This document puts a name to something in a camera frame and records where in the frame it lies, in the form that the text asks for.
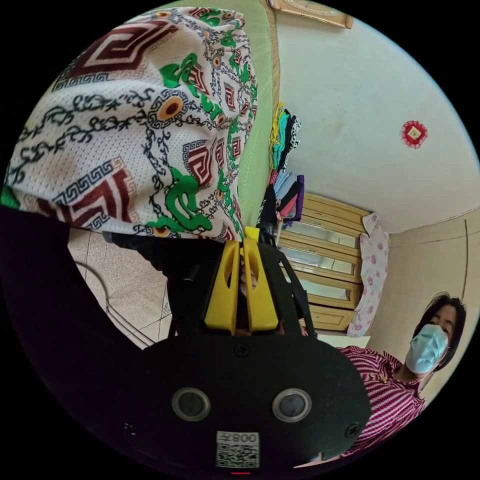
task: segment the pink floral towel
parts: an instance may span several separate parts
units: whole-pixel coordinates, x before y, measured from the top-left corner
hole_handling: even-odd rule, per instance
[[[363,337],[370,328],[387,278],[389,234],[380,227],[376,213],[362,220],[367,231],[360,235],[362,259],[360,276],[363,282],[363,293],[355,309],[355,317],[348,326],[349,337]]]

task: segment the wall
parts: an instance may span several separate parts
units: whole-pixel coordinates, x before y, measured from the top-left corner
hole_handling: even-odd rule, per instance
[[[343,30],[278,12],[280,100],[302,122],[288,168],[305,188],[375,211],[398,233],[480,205],[478,158],[432,78],[365,23]],[[428,129],[421,148],[405,122]]]
[[[468,237],[466,238],[465,220]],[[480,209],[467,215],[390,237],[388,275],[368,348],[405,360],[412,334],[430,300],[439,292],[462,297],[467,319],[456,355],[428,382],[430,402],[455,370],[476,328],[480,311]]]

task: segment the surgical mask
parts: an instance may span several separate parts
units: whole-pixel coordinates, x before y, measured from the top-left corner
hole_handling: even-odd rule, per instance
[[[405,364],[414,374],[433,370],[449,345],[449,339],[438,325],[425,325],[410,342]]]

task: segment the wooden cabinet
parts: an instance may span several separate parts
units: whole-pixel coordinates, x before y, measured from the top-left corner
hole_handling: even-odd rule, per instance
[[[363,290],[360,235],[370,212],[306,193],[302,218],[282,230],[278,247],[308,293],[313,326],[347,329]]]

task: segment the yellow bracket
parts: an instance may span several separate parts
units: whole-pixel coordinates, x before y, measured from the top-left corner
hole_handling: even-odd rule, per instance
[[[240,243],[227,240],[205,316],[205,324],[210,329],[226,330],[231,335],[235,333],[239,268]]]
[[[245,237],[247,239],[252,239],[255,240],[257,243],[259,242],[259,237],[260,237],[260,229],[253,227],[253,226],[246,226],[245,227]],[[244,256],[244,249],[240,249],[240,255],[243,257]]]
[[[246,273],[246,301],[250,332],[275,330],[279,324],[272,294],[260,258],[257,240],[245,238],[243,253]],[[256,287],[252,285],[252,274],[256,278]]]

